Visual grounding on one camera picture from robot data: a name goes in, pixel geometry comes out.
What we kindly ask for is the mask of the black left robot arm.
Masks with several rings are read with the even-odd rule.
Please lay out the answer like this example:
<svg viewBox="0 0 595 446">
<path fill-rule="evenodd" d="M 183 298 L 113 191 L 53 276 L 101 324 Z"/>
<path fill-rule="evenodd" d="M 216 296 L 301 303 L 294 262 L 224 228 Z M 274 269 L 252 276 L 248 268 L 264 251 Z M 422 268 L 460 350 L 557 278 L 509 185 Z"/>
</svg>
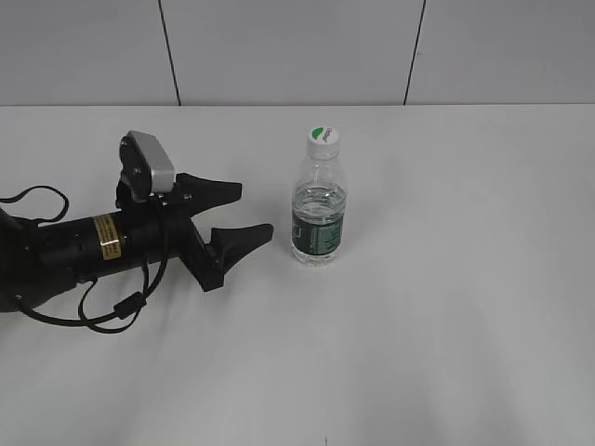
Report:
<svg viewBox="0 0 595 446">
<path fill-rule="evenodd" d="M 205 292 L 223 286 L 226 273 L 271 241 L 271 224 L 213 228 L 204 241 L 193 217 L 237 202 L 239 183 L 179 174 L 169 192 L 134 199 L 119 182 L 116 211 L 66 221 L 1 215 L 1 310 L 35 309 L 78 284 L 179 259 Z"/>
</svg>

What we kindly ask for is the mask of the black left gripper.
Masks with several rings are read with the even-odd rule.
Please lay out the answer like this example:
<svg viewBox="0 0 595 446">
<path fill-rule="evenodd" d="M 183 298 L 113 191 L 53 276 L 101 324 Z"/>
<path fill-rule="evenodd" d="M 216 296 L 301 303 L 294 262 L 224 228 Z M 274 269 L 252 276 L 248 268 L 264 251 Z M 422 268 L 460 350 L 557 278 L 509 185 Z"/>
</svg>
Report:
<svg viewBox="0 0 595 446">
<path fill-rule="evenodd" d="M 205 243 L 192 218 L 209 209 L 239 201 L 242 192 L 241 183 L 180 173 L 172 191 L 137 203 L 132 199 L 129 187 L 118 184 L 116 207 L 119 211 L 115 214 L 115 222 L 122 260 L 134 268 L 143 259 L 154 263 L 164 257 L 177 258 L 203 291 L 222 287 L 230 269 L 271 241 L 273 225 L 213 228 L 209 243 Z"/>
</svg>

